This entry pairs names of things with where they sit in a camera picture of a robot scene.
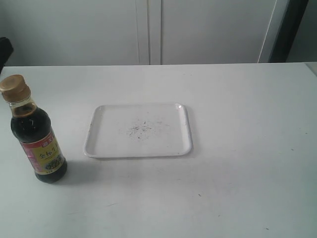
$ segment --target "white tray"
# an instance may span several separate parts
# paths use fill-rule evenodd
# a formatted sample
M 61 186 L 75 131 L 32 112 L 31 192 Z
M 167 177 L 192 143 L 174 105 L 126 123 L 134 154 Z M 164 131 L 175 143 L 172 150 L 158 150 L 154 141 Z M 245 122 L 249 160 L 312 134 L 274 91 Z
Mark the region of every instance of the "white tray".
M 192 148 L 186 109 L 179 103 L 96 108 L 84 153 L 92 158 L 178 156 Z

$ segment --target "bottle cap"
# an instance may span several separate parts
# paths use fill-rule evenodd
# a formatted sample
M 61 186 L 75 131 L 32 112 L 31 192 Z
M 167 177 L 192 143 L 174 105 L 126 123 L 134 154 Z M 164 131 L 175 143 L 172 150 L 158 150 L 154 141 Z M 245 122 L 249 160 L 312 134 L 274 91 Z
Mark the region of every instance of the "bottle cap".
M 18 103 L 31 95 L 22 75 L 11 75 L 0 82 L 0 92 L 8 103 Z

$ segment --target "yellow label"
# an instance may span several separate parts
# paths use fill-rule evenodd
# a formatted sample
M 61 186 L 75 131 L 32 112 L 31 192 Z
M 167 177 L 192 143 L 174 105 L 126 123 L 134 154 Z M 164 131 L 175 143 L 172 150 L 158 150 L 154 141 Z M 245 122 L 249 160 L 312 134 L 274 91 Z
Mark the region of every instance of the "yellow label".
M 21 145 L 37 174 L 51 174 L 57 171 L 65 160 L 53 131 L 42 140 Z

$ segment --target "soy sauce bottle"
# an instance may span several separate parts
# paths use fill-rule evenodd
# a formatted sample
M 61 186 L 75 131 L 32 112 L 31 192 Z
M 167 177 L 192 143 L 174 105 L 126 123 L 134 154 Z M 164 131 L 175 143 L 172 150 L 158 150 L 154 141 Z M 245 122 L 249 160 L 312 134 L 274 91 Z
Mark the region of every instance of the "soy sauce bottle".
M 22 75 L 0 82 L 0 91 L 12 112 L 11 131 L 19 140 L 42 182 L 53 183 L 64 176 L 67 162 L 60 150 L 48 114 L 37 107 Z

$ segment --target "table surface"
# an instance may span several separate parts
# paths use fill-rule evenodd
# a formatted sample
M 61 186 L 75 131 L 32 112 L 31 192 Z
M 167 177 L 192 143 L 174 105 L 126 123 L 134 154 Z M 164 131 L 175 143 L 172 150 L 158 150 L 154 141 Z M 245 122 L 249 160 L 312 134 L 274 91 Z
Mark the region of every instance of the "table surface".
M 317 78 L 303 63 L 7 67 L 46 110 L 68 160 L 36 179 L 0 102 L 0 237 L 316 238 Z M 179 102 L 185 156 L 83 154 L 103 104 Z

